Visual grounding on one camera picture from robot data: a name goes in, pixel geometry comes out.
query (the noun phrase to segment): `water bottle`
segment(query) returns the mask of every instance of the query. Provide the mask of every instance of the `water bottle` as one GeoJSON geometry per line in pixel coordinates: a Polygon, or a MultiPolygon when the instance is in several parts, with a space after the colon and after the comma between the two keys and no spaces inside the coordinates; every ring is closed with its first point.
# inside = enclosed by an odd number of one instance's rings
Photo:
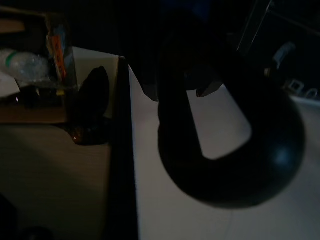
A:
{"type": "Polygon", "coordinates": [[[24,84],[34,84],[47,79],[49,63],[41,56],[12,49],[0,50],[0,71],[24,84]]]}

